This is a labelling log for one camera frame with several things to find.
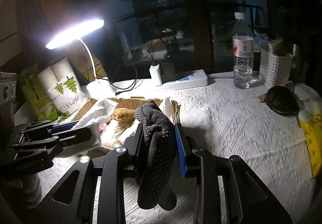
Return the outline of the brown plush pouch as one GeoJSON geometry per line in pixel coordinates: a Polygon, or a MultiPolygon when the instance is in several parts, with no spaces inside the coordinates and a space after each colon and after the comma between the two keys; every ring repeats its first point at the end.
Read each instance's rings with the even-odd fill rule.
{"type": "Polygon", "coordinates": [[[116,120],[119,123],[131,124],[134,120],[135,111],[129,108],[115,108],[111,115],[111,119],[116,120]]]}

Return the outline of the white waffle towel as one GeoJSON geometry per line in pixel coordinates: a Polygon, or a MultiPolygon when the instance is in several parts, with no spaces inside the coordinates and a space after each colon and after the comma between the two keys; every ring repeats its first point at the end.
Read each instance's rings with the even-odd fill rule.
{"type": "Polygon", "coordinates": [[[124,143],[125,138],[130,136],[130,132],[121,133],[115,136],[114,133],[101,134],[100,127],[107,121],[117,108],[137,109],[141,105],[149,102],[149,99],[141,97],[137,98],[121,98],[121,99],[90,99],[77,113],[80,117],[79,121],[72,129],[88,127],[92,132],[90,140],[80,144],[80,149],[91,150],[97,147],[104,149],[114,149],[124,143]]]}

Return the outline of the grey dotted glove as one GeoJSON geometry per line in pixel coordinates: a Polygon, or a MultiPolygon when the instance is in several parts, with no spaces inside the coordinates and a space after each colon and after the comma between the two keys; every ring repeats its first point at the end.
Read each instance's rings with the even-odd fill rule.
{"type": "Polygon", "coordinates": [[[153,100],[138,107],[135,118],[142,124],[143,132],[135,178],[139,185],[137,203],[142,209],[159,205],[173,210],[177,197],[169,182],[177,154],[174,125],[153,100]]]}

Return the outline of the bag of cotton swabs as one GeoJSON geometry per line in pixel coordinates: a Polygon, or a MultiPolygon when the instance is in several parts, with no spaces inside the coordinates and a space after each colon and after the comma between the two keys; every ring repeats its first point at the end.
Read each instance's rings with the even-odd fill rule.
{"type": "Polygon", "coordinates": [[[101,145],[109,149],[115,149],[124,145],[128,137],[135,135],[138,125],[139,122],[137,120],[134,120],[132,124],[111,120],[100,134],[101,145]]]}

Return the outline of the pink plush toy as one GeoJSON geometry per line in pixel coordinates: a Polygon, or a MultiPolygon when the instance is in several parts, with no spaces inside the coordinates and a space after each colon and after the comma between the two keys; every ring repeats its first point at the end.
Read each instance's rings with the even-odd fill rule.
{"type": "Polygon", "coordinates": [[[99,127],[99,132],[100,133],[102,133],[104,130],[105,130],[105,128],[106,128],[106,124],[104,123],[104,124],[102,124],[100,127],[99,127]]]}

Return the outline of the brown cardboard box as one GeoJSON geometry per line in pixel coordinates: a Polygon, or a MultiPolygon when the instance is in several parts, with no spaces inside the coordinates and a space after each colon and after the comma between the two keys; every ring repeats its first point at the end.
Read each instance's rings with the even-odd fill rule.
{"type": "Polygon", "coordinates": [[[149,101],[143,97],[89,99],[73,115],[78,128],[87,126],[93,133],[91,140],[80,150],[94,149],[106,154],[122,146],[126,138],[132,137],[137,130],[139,121],[135,118],[135,110],[149,101]]]}

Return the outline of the green paper cup package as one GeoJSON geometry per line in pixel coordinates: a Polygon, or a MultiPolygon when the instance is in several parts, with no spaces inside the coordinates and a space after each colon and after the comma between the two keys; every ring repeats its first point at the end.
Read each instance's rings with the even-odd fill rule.
{"type": "Polygon", "coordinates": [[[37,121],[49,120],[53,122],[58,119],[60,113],[48,98],[39,81],[38,74],[38,66],[34,64],[22,70],[18,75],[18,82],[37,121]]]}

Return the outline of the paper cup sleeve package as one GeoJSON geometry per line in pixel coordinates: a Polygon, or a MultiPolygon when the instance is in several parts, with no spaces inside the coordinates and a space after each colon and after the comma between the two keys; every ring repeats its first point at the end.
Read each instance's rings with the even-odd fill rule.
{"type": "Polygon", "coordinates": [[[79,110],[88,100],[67,57],[38,74],[41,86],[64,117],[79,110]]]}

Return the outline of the white desk lamp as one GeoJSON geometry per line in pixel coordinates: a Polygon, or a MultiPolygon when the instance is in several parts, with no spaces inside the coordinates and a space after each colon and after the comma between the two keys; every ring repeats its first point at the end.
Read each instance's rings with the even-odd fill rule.
{"type": "Polygon", "coordinates": [[[88,36],[96,34],[102,29],[105,22],[101,18],[91,18],[68,25],[59,30],[45,44],[50,51],[66,50],[67,56],[78,72],[86,81],[81,84],[86,88],[91,98],[114,98],[113,89],[106,74],[100,75],[103,62],[90,50],[85,42],[88,36]]]}

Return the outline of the white power strip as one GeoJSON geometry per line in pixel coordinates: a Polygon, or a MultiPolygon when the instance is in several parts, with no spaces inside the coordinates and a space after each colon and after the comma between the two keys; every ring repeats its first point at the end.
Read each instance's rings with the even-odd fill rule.
{"type": "Polygon", "coordinates": [[[180,90],[208,85],[208,77],[204,70],[194,70],[176,73],[176,80],[162,85],[162,89],[180,90]]]}

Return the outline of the white charger plug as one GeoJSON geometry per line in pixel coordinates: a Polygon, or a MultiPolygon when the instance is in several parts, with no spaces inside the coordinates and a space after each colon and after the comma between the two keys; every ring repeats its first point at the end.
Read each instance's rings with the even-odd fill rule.
{"type": "Polygon", "coordinates": [[[159,64],[151,65],[149,72],[152,79],[152,83],[155,86],[161,86],[163,84],[163,79],[162,79],[162,71],[161,71],[160,65],[159,64]]]}

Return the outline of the black round pouch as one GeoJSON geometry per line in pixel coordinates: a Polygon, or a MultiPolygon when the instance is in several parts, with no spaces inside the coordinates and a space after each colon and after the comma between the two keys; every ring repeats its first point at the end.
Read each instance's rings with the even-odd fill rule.
{"type": "Polygon", "coordinates": [[[299,113],[294,94],[284,86],[274,86],[267,91],[266,105],[282,116],[295,116],[299,113]]]}

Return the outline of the white perforated basket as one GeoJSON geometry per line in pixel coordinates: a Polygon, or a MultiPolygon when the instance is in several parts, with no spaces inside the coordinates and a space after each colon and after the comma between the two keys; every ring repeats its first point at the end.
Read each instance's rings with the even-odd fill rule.
{"type": "Polygon", "coordinates": [[[276,56],[265,49],[260,50],[259,78],[267,88],[287,83],[291,73],[293,56],[276,56]]]}

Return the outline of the clear water bottle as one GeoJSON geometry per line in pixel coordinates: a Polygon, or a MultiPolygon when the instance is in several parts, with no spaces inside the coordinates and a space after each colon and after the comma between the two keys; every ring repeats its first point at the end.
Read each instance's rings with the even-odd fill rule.
{"type": "Polygon", "coordinates": [[[253,76],[254,35],[243,12],[234,13],[235,26],[232,30],[232,52],[234,55],[233,82],[239,89],[248,89],[253,76]]]}

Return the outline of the yellow paper sheet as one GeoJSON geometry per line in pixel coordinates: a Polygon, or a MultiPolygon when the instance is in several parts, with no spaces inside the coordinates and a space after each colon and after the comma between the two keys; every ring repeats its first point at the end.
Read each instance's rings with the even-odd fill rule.
{"type": "Polygon", "coordinates": [[[312,178],[316,178],[321,173],[321,101],[305,102],[298,119],[306,140],[312,178]]]}

